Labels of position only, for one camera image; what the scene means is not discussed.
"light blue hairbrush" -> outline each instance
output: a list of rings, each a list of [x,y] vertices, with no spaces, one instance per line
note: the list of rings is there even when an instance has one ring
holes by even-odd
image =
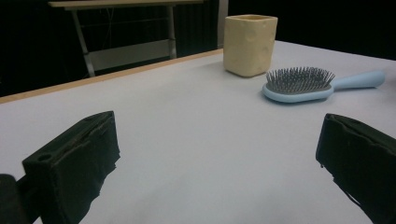
[[[275,101],[297,103],[326,99],[334,91],[378,87],[385,81],[383,71],[334,78],[329,71],[316,67],[293,67],[270,71],[262,93]]]

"brush head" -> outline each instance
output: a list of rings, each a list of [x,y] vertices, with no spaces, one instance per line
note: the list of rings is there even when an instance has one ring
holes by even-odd
[[[270,71],[266,77],[269,91],[293,95],[326,91],[335,75],[316,67],[292,67]]]

